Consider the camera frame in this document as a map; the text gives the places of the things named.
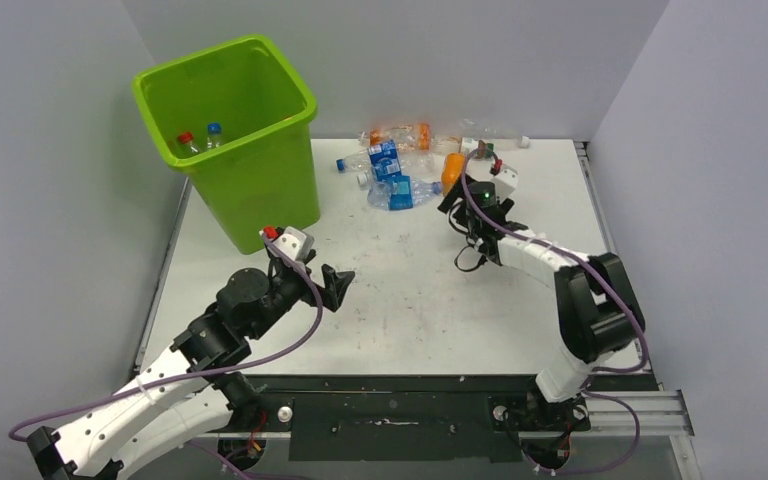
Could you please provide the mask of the red label clear bottle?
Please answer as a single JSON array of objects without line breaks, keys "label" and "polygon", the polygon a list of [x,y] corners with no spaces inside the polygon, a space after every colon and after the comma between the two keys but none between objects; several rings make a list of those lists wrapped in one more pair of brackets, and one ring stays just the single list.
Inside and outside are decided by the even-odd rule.
[{"label": "red label clear bottle", "polygon": [[194,135],[190,131],[185,131],[176,137],[178,145],[181,149],[182,155],[185,158],[193,157],[202,152],[201,147],[195,140]]}]

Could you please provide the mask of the Pepsi bottle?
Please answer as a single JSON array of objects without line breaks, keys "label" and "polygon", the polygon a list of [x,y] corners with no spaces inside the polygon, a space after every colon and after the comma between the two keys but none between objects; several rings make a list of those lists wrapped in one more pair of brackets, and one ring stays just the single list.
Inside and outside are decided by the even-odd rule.
[{"label": "Pepsi bottle", "polygon": [[206,127],[205,150],[214,150],[226,143],[222,126],[219,122],[209,123]]}]

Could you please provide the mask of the orange bottle barcode label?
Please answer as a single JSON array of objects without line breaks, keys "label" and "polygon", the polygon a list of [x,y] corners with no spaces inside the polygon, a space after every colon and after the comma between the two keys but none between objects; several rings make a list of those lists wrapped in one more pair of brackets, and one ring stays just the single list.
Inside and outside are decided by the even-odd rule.
[{"label": "orange bottle barcode label", "polygon": [[459,182],[464,163],[465,156],[458,152],[449,153],[445,157],[440,180],[444,195],[447,195]]}]

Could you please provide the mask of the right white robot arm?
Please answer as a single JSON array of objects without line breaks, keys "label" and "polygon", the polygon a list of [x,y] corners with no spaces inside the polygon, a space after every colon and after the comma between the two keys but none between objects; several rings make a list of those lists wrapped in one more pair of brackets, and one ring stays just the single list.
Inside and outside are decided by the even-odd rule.
[{"label": "right white robot arm", "polygon": [[587,255],[543,239],[507,220],[513,205],[499,198],[493,182],[467,178],[438,209],[479,254],[480,265],[518,270],[548,289],[557,312],[551,354],[525,411],[533,425],[550,428],[564,417],[564,401],[577,396],[593,373],[606,370],[615,353],[641,340],[645,320],[617,255]]}]

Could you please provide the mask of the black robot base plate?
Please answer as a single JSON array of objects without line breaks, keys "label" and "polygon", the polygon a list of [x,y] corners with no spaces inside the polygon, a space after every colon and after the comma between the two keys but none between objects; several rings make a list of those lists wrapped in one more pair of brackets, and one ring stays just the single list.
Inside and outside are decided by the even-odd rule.
[{"label": "black robot base plate", "polygon": [[580,396],[549,403],[531,375],[266,375],[218,430],[218,453],[251,469],[285,441],[294,462],[565,460],[591,427]]}]

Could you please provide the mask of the green plastic bin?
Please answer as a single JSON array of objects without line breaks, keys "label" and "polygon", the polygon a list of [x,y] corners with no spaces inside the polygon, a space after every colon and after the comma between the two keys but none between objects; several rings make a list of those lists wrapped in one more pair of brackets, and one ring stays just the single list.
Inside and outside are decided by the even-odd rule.
[{"label": "green plastic bin", "polygon": [[[243,254],[266,226],[304,228],[320,218],[310,124],[317,100],[276,44],[247,35],[138,73],[132,92],[166,165],[184,174]],[[226,143],[205,150],[219,122]],[[202,152],[182,155],[190,131]]]}]

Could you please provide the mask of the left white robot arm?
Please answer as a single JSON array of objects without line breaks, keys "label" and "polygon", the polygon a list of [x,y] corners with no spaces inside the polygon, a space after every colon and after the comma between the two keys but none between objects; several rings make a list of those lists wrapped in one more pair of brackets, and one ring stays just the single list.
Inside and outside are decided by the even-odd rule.
[{"label": "left white robot arm", "polygon": [[299,258],[267,248],[267,270],[232,274],[215,301],[152,364],[109,401],[78,410],[57,428],[40,426],[25,444],[44,479],[128,479],[196,436],[250,428],[259,395],[242,369],[251,343],[297,303],[337,311],[355,278],[323,265],[323,284],[310,277],[314,253]]}]

